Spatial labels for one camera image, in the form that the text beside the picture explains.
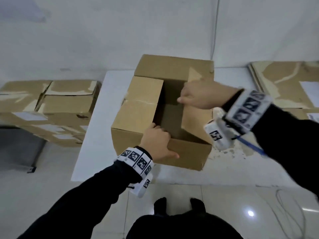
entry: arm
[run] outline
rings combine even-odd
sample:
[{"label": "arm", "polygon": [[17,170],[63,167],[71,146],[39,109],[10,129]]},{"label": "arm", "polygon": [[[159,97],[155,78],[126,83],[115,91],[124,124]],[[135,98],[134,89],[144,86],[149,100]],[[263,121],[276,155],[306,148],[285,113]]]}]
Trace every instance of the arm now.
[{"label": "arm", "polygon": [[[141,144],[137,146],[150,159],[166,156],[178,157],[169,151],[170,135],[155,124],[146,129]],[[95,225],[101,222],[117,202],[118,197],[132,183],[139,183],[142,177],[125,162],[114,164],[98,172],[78,187],[65,193],[43,216],[39,217],[19,238],[90,238]]]},{"label": "arm", "polygon": [[[241,92],[206,78],[185,83],[177,101],[201,109],[222,107],[228,112]],[[319,195],[314,162],[318,123],[298,120],[271,104],[251,131],[269,157],[280,163],[299,185]]]}]

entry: white table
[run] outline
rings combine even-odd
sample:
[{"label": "white table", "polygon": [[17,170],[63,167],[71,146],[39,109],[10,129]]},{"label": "white table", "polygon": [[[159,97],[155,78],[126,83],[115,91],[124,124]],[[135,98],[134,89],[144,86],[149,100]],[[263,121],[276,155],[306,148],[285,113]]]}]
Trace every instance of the white table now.
[{"label": "white table", "polygon": [[[72,181],[85,181],[113,164],[116,153],[110,127],[133,74],[133,70],[106,73]],[[255,88],[247,68],[216,68],[214,79],[234,87]],[[278,163],[262,158],[238,141],[234,148],[222,152],[213,149],[202,171],[156,165],[153,174],[153,183],[297,186]]]}]

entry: stack of cardboard boxes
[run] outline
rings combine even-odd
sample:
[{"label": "stack of cardboard boxes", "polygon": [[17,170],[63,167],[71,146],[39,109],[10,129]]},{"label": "stack of cardboard boxes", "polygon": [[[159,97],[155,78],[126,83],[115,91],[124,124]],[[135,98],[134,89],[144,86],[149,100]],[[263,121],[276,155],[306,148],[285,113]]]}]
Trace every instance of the stack of cardboard boxes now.
[{"label": "stack of cardboard boxes", "polygon": [[80,147],[97,100],[94,80],[31,80],[0,88],[0,119],[63,147]]},{"label": "stack of cardboard boxes", "polygon": [[117,154],[139,145],[145,129],[155,122],[171,134],[168,148],[180,155],[156,162],[201,170],[212,149],[203,129],[212,113],[178,104],[177,98],[185,82],[213,78],[213,67],[211,60],[143,55],[111,127]]},{"label": "stack of cardboard boxes", "polygon": [[319,122],[319,62],[258,61],[249,65],[256,86],[299,119]]}]

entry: black sleeve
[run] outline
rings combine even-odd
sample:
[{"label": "black sleeve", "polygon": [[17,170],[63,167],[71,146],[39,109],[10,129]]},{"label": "black sleeve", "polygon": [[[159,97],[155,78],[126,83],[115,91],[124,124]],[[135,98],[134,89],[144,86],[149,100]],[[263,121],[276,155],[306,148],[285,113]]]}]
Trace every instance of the black sleeve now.
[{"label": "black sleeve", "polygon": [[[241,92],[224,104],[225,111],[231,108]],[[299,120],[271,104],[251,131],[270,158],[280,163],[297,184],[318,197],[319,123]]]},{"label": "black sleeve", "polygon": [[117,202],[130,183],[141,180],[133,168],[116,160],[112,166],[65,193],[19,238],[89,239],[94,226],[101,222],[111,204]]}]

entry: hand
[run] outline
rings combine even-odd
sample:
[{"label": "hand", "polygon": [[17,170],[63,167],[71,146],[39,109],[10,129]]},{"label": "hand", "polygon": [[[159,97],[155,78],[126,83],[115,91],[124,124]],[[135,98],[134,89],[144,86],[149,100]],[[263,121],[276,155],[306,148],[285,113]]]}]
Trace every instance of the hand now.
[{"label": "hand", "polygon": [[170,138],[171,135],[168,132],[164,132],[163,128],[152,123],[145,130],[139,146],[149,152],[154,162],[164,157],[179,158],[178,153],[167,149]]},{"label": "hand", "polygon": [[221,107],[237,91],[238,88],[222,85],[212,78],[205,78],[186,82],[177,101],[200,109],[212,109]]}]

